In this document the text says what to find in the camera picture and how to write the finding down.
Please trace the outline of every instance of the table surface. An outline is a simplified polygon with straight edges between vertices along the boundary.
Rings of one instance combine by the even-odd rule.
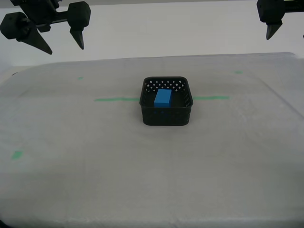
[[[188,125],[143,124],[149,76],[188,79]],[[21,71],[0,86],[0,183],[0,219],[18,228],[303,227],[302,61],[159,57]]]

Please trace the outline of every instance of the white table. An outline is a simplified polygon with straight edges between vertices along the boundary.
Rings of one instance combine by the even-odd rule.
[[[183,127],[143,124],[149,76],[184,76]],[[16,228],[304,226],[304,80],[289,53],[30,68],[0,86],[0,218]]]

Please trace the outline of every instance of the black basket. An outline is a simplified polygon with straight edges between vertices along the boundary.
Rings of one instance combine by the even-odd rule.
[[[159,89],[171,89],[171,107],[155,108]],[[189,122],[193,100],[188,81],[184,77],[148,77],[143,82],[139,104],[142,119],[149,126],[183,126]]]

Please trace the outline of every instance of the green tape line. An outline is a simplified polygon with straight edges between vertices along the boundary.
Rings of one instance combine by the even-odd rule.
[[[228,100],[229,96],[194,96],[193,100]]]
[[[21,158],[22,155],[23,155],[22,151],[15,151],[11,158],[12,158],[12,160],[16,160],[18,158]]]
[[[194,96],[193,100],[227,100],[229,96]],[[138,97],[98,98],[94,101],[139,101]]]
[[[114,98],[98,98],[95,99],[94,101],[139,101],[140,99],[135,97],[135,98],[127,98],[127,97],[114,97]]]

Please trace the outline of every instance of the blue cube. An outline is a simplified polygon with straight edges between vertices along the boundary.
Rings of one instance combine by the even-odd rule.
[[[154,100],[155,108],[170,108],[171,107],[171,94],[170,89],[159,89]]]

